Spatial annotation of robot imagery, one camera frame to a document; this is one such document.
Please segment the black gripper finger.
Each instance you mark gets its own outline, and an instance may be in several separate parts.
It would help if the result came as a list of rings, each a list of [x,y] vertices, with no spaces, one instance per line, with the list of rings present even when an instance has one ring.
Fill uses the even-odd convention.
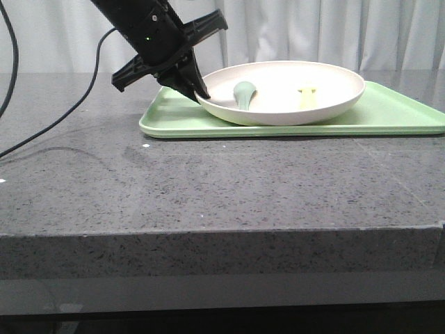
[[[195,99],[198,94],[204,99],[209,99],[210,95],[204,83],[202,75],[197,66],[195,53],[188,50],[183,58],[178,62],[177,69],[180,77],[180,88],[178,91],[188,99]]]
[[[162,86],[172,88],[173,90],[179,93],[178,89],[180,88],[181,82],[179,77],[179,71],[176,66],[171,67],[164,71],[158,71],[155,74],[155,78],[158,81],[158,83],[161,84]]]

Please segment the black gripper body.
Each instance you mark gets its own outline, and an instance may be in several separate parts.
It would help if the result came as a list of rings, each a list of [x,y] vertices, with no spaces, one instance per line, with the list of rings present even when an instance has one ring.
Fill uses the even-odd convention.
[[[182,23],[171,10],[151,9],[138,23],[120,22],[117,30],[136,50],[136,56],[112,76],[119,90],[146,75],[177,66],[188,50],[228,25],[220,10]]]

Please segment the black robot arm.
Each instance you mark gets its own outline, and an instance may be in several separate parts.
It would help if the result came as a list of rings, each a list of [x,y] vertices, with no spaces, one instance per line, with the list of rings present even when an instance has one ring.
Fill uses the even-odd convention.
[[[198,96],[210,98],[193,47],[228,29],[219,9],[184,23],[168,1],[93,3],[136,50],[136,56],[112,76],[120,92],[150,74],[194,102]]]

